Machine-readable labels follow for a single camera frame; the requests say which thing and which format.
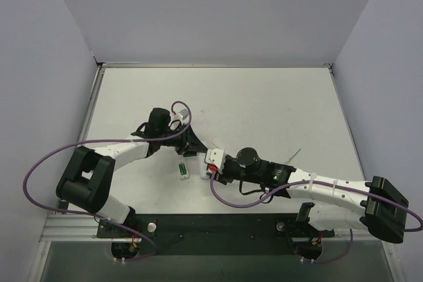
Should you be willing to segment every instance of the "white tabletop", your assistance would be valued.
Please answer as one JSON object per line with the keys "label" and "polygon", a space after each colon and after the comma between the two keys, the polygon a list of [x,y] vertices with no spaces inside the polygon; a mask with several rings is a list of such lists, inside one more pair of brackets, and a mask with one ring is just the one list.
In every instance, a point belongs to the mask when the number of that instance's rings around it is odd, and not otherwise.
{"label": "white tabletop", "polygon": [[[154,107],[183,100],[201,140],[235,156],[253,147],[264,160],[332,178],[363,180],[328,69],[123,68],[106,69],[88,139],[125,138]],[[110,193],[137,213],[287,213],[302,201],[275,197],[268,205],[234,209],[218,202],[188,158],[188,180],[180,180],[177,154],[163,147],[148,159],[114,173]],[[234,203],[243,197],[238,182],[216,184]],[[245,190],[257,188],[245,184]]]}

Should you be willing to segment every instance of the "white wall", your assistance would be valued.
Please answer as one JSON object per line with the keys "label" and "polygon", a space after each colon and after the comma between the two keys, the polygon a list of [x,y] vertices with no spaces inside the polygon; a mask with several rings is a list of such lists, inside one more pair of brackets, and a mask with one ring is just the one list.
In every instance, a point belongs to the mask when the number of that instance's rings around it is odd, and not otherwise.
{"label": "white wall", "polygon": [[332,63],[368,0],[65,0],[98,61]]}
{"label": "white wall", "polygon": [[[369,0],[334,78],[366,177],[390,179],[423,214],[423,0]],[[408,281],[422,280],[422,249],[421,232],[399,247]]]}
{"label": "white wall", "polygon": [[[0,8],[0,279],[24,281],[46,213],[25,200],[22,179],[76,140],[96,65],[63,0],[0,0]],[[44,203],[55,201],[64,158],[30,182]]]}

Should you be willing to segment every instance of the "small battery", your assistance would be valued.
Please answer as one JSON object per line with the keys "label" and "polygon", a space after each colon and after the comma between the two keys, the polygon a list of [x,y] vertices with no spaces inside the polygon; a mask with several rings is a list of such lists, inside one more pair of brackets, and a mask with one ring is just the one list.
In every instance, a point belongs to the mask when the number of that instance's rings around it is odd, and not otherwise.
{"label": "small battery", "polygon": [[181,180],[185,180],[185,179],[190,177],[190,173],[189,173],[188,168],[186,166],[185,159],[178,160],[178,167],[179,167],[179,174],[180,174]]}

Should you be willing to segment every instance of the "black mount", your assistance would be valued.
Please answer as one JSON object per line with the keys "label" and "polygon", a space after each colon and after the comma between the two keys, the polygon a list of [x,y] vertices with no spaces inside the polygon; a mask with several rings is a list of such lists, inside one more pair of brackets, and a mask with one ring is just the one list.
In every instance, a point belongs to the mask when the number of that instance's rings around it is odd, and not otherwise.
{"label": "black mount", "polygon": [[[185,125],[179,125],[175,130],[171,130],[169,124],[171,123],[170,112],[163,108],[154,108],[148,119],[148,122],[143,123],[138,129],[131,133],[143,139],[170,137],[185,128]],[[160,147],[174,147],[179,155],[184,157],[192,157],[197,153],[206,153],[207,147],[197,138],[194,131],[189,127],[182,135],[166,140],[150,142],[147,156],[149,157]]]}
{"label": "black mount", "polygon": [[[374,176],[373,180],[365,185],[370,188],[370,193],[408,207],[408,200],[386,178]],[[365,217],[361,217],[360,221],[374,237],[393,244],[403,242],[405,211],[372,197],[368,197],[367,201],[362,201],[360,205],[365,207]]]}
{"label": "black mount", "polygon": [[[56,195],[89,213],[97,213],[108,198],[114,162],[84,146],[76,148],[56,188]],[[82,172],[91,171],[91,179],[82,176]]]}

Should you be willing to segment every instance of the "purple cable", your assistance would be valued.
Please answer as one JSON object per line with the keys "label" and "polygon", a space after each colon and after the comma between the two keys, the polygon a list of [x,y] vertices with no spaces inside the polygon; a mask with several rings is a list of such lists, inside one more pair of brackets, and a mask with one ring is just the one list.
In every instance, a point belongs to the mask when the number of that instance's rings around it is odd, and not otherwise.
{"label": "purple cable", "polygon": [[[22,189],[24,192],[25,197],[27,198],[27,200],[29,200],[29,202],[31,202],[32,204],[34,204],[35,206],[42,208],[42,209],[46,209],[48,211],[55,211],[57,213],[70,213],[70,214],[77,214],[77,215],[88,215],[88,216],[94,216],[94,217],[99,217],[98,215],[95,214],[91,214],[88,213],[86,211],[70,211],[68,209],[60,209],[60,208],[55,208],[55,207],[50,207],[44,204],[39,203],[38,201],[36,201],[34,198],[32,198],[32,196],[29,194],[28,192],[28,180],[31,176],[31,174],[35,171],[35,169],[42,164],[45,160],[47,160],[48,158],[54,156],[55,154],[66,150],[68,148],[72,148],[72,147],[76,147],[78,145],[86,145],[87,143],[116,143],[116,142],[154,142],[154,141],[166,141],[175,137],[178,137],[179,135],[182,135],[191,125],[191,120],[192,120],[192,113],[191,113],[191,109],[188,107],[187,104],[185,104],[184,102],[181,102],[179,100],[177,100],[176,102],[173,102],[172,106],[171,106],[171,110],[172,112],[174,112],[173,108],[176,104],[181,104],[183,105],[187,110],[188,110],[188,115],[189,115],[189,119],[188,119],[188,123],[186,124],[186,126],[184,127],[184,129],[182,129],[181,131],[179,131],[178,133],[175,133],[174,135],[170,135],[168,137],[163,137],[163,138],[154,138],[154,139],[136,139],[136,140],[131,140],[131,139],[99,139],[99,140],[85,140],[85,141],[78,141],[78,142],[74,142],[74,143],[70,143],[68,145],[64,145],[60,148],[57,148],[56,150],[46,154],[44,157],[42,157],[40,160],[38,160],[30,169],[29,171],[26,173],[25,177],[24,177],[24,182],[22,184]],[[127,226],[115,223],[113,221],[109,221],[108,219],[104,219],[105,221],[107,221],[108,223],[119,227],[121,229],[124,229],[126,231],[129,231],[132,234],[136,234],[137,236],[141,237],[142,239],[145,239],[146,241],[148,241],[150,244],[152,244],[154,246],[154,248],[157,251],[157,245],[156,243],[154,243],[154,241],[152,241],[152,239],[148,238],[147,236],[145,236],[144,234],[131,229]],[[152,256],[156,253],[156,251],[150,253],[150,254],[144,254],[142,256],[138,256],[138,257],[134,257],[132,259],[128,259],[126,261],[134,261],[134,260],[140,260],[149,256]]]}
{"label": "purple cable", "polygon": [[[298,182],[287,183],[287,184],[284,184],[284,185],[281,185],[281,186],[275,188],[274,190],[272,190],[268,194],[264,195],[259,200],[254,201],[252,203],[248,203],[248,204],[234,204],[234,203],[231,203],[230,201],[226,201],[225,199],[223,199],[222,197],[220,197],[217,194],[217,192],[216,192],[216,190],[214,188],[214,185],[213,185],[214,180],[215,180],[215,173],[213,173],[212,176],[211,176],[211,178],[210,178],[210,189],[211,189],[211,192],[214,195],[214,197],[216,197],[217,200],[220,201],[221,203],[223,203],[225,205],[228,205],[230,207],[234,207],[234,208],[249,208],[249,207],[253,207],[253,206],[256,206],[256,205],[262,203],[263,201],[265,201],[266,199],[268,199],[269,197],[271,197],[272,195],[274,195],[278,191],[282,191],[282,190],[284,190],[286,188],[289,188],[291,186],[303,185],[303,184],[309,184],[310,183],[310,181],[298,181]],[[332,188],[334,186],[334,184],[326,183],[326,182],[322,182],[322,181],[313,181],[313,184],[328,186],[330,188]],[[373,194],[373,193],[367,193],[365,191],[356,190],[355,188],[348,188],[346,186],[335,185],[335,187],[338,188],[338,189],[340,189],[340,190],[345,190],[345,191],[349,191],[349,192],[354,192],[354,193],[358,193],[358,194],[370,196],[372,198],[378,199],[378,200],[383,201],[385,203],[391,204],[392,206],[394,206],[394,207],[396,207],[398,209],[401,209],[402,211],[405,211],[406,213],[412,215],[415,219],[418,220],[418,222],[420,223],[420,226],[419,227],[416,227],[416,228],[405,229],[405,232],[417,232],[417,231],[423,230],[423,219],[419,215],[417,215],[415,212],[411,211],[410,209],[408,209],[408,208],[406,208],[406,207],[404,207],[404,206],[402,206],[402,205],[400,205],[400,204],[398,204],[398,203],[396,203],[394,201],[391,201],[390,199],[386,199],[386,198],[384,198],[382,196],[379,196],[379,195],[376,195],[376,194]],[[339,260],[339,259],[343,258],[344,256],[346,256],[350,252],[350,250],[352,248],[352,242],[353,242],[352,230],[350,231],[350,234],[351,234],[350,245],[349,245],[349,247],[347,248],[347,250],[343,254],[340,254],[339,256],[337,256],[337,257],[335,257],[333,259],[329,259],[329,260],[321,260],[319,262],[316,262],[317,261],[316,260],[313,263],[317,263],[317,264],[329,264],[331,262],[334,262],[334,261]]]}

